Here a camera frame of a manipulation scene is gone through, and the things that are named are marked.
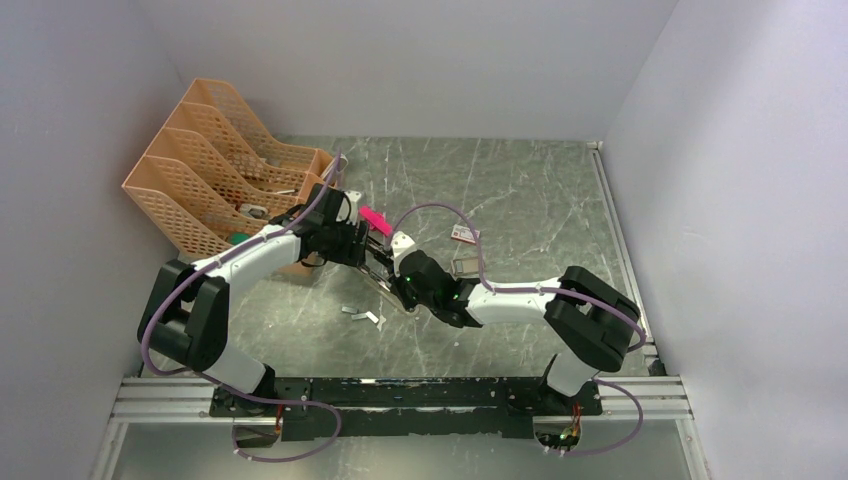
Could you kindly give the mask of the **brown cardboard staple tray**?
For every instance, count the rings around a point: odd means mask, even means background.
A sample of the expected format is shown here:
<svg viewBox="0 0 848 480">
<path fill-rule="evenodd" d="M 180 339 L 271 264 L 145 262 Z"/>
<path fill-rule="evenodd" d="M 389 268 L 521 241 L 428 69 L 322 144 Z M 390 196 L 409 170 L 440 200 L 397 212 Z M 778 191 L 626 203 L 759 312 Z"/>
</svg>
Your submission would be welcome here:
<svg viewBox="0 0 848 480">
<path fill-rule="evenodd" d="M 480 272 L 480 259 L 477 256 L 456 258 L 451 261 L 451 271 L 456 276 L 473 276 Z"/>
</svg>

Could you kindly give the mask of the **black stapler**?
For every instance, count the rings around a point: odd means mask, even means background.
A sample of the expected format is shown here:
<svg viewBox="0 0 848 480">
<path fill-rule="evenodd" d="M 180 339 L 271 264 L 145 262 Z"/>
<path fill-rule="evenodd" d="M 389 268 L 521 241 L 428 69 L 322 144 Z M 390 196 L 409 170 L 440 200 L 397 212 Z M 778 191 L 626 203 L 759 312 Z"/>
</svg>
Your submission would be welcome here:
<svg viewBox="0 0 848 480">
<path fill-rule="evenodd" d="M 416 311 L 417 306 L 395 274 L 393 258 L 383 249 L 382 243 L 370 235 L 366 237 L 364 260 L 359 271 L 397 310 L 405 314 Z"/>
</svg>

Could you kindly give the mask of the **pink plastic staple remover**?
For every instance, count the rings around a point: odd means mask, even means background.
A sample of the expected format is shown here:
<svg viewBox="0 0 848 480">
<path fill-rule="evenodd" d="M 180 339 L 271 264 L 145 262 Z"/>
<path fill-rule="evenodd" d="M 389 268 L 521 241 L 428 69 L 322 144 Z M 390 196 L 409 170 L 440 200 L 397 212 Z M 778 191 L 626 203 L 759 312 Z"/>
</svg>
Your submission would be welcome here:
<svg viewBox="0 0 848 480">
<path fill-rule="evenodd" d="M 384 236 L 392 234 L 393 227 L 389 224 L 382 213 L 377 212 L 368 206 L 362 206 L 359 208 L 358 214 L 361 219 L 368 223 L 371 230 L 379 232 Z"/>
</svg>

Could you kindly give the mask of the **red white staple box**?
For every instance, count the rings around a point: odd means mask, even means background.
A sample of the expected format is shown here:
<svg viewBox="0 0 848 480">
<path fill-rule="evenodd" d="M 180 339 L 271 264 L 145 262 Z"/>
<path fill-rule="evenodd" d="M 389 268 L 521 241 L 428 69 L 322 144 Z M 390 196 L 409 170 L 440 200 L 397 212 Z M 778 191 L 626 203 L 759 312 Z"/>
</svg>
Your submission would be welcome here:
<svg viewBox="0 0 848 480">
<path fill-rule="evenodd" d="M 450 238 L 469 245 L 476 245 L 480 239 L 480 231 L 464 225 L 455 224 L 452 227 Z"/>
</svg>

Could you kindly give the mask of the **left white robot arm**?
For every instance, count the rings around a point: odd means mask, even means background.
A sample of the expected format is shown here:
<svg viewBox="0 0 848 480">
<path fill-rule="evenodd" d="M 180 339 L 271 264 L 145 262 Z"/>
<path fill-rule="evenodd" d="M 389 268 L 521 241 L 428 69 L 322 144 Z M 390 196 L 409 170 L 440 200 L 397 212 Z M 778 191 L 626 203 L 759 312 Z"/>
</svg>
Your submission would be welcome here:
<svg viewBox="0 0 848 480">
<path fill-rule="evenodd" d="M 164 264 L 138 327 L 143 358 L 155 351 L 237 390 L 237 403 L 251 415 L 271 411 L 277 400 L 274 370 L 230 342 L 230 308 L 259 280 L 310 256 L 362 265 L 368 233 L 358 218 L 363 199 L 357 191 L 317 186 L 306 204 L 272 218 L 224 252 Z"/>
</svg>

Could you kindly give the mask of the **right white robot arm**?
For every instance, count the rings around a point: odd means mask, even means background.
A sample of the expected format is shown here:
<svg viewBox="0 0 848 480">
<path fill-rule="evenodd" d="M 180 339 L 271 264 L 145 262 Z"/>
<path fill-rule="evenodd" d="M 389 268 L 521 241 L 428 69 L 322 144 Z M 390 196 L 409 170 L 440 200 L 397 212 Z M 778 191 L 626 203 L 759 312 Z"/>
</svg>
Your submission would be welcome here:
<svg viewBox="0 0 848 480">
<path fill-rule="evenodd" d="M 539 389 L 542 406 L 562 414 L 600 372 L 615 373 L 644 332 L 636 303 L 589 270 L 570 266 L 541 282 L 493 283 L 457 278 L 415 250 L 393 267 L 391 282 L 407 308 L 423 306 L 456 328 L 519 323 L 550 328 L 565 348 L 549 362 Z"/>
</svg>

